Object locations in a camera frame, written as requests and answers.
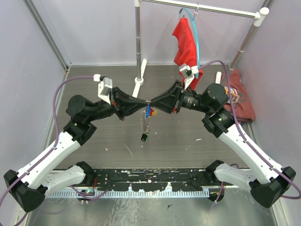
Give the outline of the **metal numbered keyring organizer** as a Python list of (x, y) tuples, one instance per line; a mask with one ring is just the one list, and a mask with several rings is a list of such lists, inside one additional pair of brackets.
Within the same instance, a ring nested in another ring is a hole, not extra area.
[(143, 134), (148, 135), (150, 117), (157, 115), (158, 110), (150, 105), (151, 103), (150, 100), (147, 100), (146, 103), (147, 106), (145, 109), (142, 110), (142, 114), (141, 114), (141, 125), (142, 125)]

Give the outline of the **blue tag key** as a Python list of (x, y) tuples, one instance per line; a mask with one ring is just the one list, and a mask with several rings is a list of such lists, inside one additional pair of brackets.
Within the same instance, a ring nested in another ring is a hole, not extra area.
[(146, 108), (145, 118), (149, 118), (150, 112), (151, 112), (151, 106), (148, 105), (147, 108)]

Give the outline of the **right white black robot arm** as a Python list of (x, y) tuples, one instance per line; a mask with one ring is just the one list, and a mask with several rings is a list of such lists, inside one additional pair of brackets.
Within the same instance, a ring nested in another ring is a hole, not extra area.
[(244, 171), (216, 160), (206, 168), (207, 182), (213, 186), (220, 182), (238, 186), (250, 192), (261, 206), (270, 208), (289, 189), (296, 172), (292, 167), (282, 167), (259, 148), (224, 108), (228, 100), (220, 84), (212, 83), (198, 94), (175, 81), (150, 105), (166, 113), (178, 113), (181, 108), (205, 113), (202, 122), (207, 131), (228, 145), (250, 169)]

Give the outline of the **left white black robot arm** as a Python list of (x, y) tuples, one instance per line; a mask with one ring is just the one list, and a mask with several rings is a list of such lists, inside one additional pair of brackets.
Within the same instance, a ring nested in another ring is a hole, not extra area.
[(92, 102), (81, 95), (74, 95), (68, 102), (66, 113), (70, 121), (57, 134), (54, 142), (33, 161), (18, 171), (9, 170), (4, 180), (9, 193), (21, 208), (31, 212), (46, 197), (63, 188), (94, 182), (94, 171), (86, 162), (80, 161), (58, 174), (50, 172), (69, 154), (83, 146), (96, 131), (93, 121), (116, 114), (120, 120), (146, 107), (146, 101), (132, 97), (114, 87), (105, 99)]

